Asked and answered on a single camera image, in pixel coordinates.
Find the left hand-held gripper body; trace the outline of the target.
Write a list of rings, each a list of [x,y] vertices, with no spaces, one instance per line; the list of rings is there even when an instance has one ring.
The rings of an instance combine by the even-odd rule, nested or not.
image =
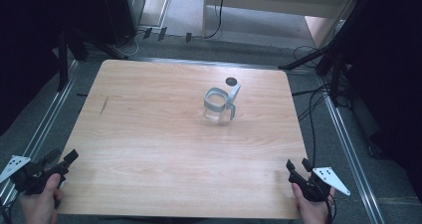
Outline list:
[[[29,157],[13,155],[0,173],[0,183],[10,179],[19,192],[26,195],[41,194],[50,177],[58,173],[60,179],[57,188],[60,189],[66,180],[66,162],[62,161],[46,169],[49,163],[51,160],[47,157],[34,163]]]

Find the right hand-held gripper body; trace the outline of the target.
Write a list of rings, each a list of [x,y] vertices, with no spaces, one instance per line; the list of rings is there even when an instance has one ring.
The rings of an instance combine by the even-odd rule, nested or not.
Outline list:
[[[301,182],[297,183],[297,185],[302,190],[304,198],[308,201],[326,201],[332,188],[344,195],[350,195],[349,189],[331,167],[314,168],[309,179],[304,179],[300,174],[299,176],[301,177]]]

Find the glass jar with grey lid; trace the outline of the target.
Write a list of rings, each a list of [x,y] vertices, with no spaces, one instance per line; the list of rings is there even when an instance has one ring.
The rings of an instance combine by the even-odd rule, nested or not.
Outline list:
[[[214,123],[219,123],[223,120],[226,111],[229,111],[230,120],[233,120],[236,115],[234,101],[240,89],[241,86],[236,85],[230,93],[227,93],[219,88],[211,88],[204,96],[204,116]]]

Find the person's left hand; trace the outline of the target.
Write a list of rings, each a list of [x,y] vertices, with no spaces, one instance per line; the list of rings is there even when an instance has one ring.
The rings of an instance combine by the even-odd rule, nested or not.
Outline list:
[[[19,197],[26,224],[57,224],[56,204],[63,199],[63,192],[58,189],[60,180],[61,175],[55,173],[49,177],[40,194]]]

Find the person's right hand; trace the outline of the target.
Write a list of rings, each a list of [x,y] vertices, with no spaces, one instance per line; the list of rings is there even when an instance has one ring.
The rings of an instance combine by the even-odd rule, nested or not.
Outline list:
[[[296,207],[299,210],[303,224],[328,224],[330,218],[328,211],[333,205],[333,196],[335,189],[330,190],[328,203],[311,202],[304,198],[302,190],[296,183],[291,184],[294,196],[296,198]]]

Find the black metal stand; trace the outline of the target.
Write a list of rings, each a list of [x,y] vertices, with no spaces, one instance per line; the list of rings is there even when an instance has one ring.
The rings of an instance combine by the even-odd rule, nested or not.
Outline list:
[[[109,48],[106,44],[94,36],[75,29],[73,27],[64,27],[59,35],[59,52],[58,52],[58,65],[59,65],[59,86],[58,91],[61,92],[65,85],[69,82],[69,66],[68,66],[68,50],[71,50],[74,57],[84,61],[88,57],[88,51],[84,45],[84,41],[91,43],[96,48],[100,49],[110,57],[117,60],[127,60],[128,55],[119,55],[116,51]]]
[[[344,65],[343,54],[337,39],[331,40],[327,45],[319,49],[313,49],[308,55],[287,65],[279,65],[278,69],[290,71],[308,62],[320,58],[316,65],[316,74],[320,77],[326,76],[332,71],[328,95],[336,107],[340,106],[338,97],[341,94],[339,89],[341,68]]]

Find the black curtain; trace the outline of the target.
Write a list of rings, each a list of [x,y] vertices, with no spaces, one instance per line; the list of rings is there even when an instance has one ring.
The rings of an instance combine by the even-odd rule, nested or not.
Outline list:
[[[0,135],[59,75],[64,27],[109,48],[136,34],[146,0],[0,0]]]
[[[422,202],[422,0],[357,0],[335,42],[378,125],[371,142]]]

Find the white cabinet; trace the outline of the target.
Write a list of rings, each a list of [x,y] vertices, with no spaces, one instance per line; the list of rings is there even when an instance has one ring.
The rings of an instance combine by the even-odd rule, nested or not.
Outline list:
[[[336,24],[345,19],[354,0],[223,0],[230,8],[241,8],[302,15],[317,47],[323,46]],[[204,0],[204,5],[218,5],[215,0]]]

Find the aluminium floor rail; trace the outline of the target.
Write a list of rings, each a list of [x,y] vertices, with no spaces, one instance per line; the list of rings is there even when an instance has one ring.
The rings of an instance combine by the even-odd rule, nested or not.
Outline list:
[[[0,135],[0,207],[8,207],[18,197],[11,175],[29,162],[37,162],[51,150],[63,149],[57,140],[46,144],[51,128],[75,84],[80,63],[69,66],[69,80],[57,91],[58,76],[54,76],[24,108],[8,130]]]
[[[353,142],[343,122],[339,109],[334,105],[331,98],[327,98],[325,100],[325,104],[338,135],[345,158],[349,165],[350,172],[353,176],[359,197],[366,210],[370,224],[386,224],[382,212],[379,208],[376,196],[361,166],[359,158],[354,149]]]

